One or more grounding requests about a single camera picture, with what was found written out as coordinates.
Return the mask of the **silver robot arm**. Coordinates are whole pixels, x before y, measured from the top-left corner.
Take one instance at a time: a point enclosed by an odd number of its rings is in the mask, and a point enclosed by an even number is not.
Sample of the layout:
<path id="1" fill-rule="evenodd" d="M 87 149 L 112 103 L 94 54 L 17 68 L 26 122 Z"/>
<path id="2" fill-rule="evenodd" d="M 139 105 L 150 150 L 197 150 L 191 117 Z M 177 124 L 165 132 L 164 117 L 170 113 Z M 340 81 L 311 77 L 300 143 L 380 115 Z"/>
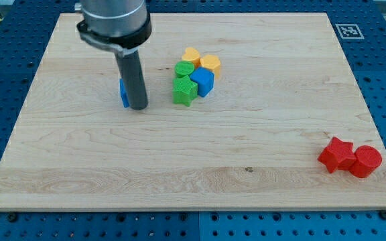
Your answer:
<path id="1" fill-rule="evenodd" d="M 76 25 L 81 40 L 119 58 L 135 53 L 152 33 L 145 0 L 79 0 L 74 10 L 83 16 Z"/>

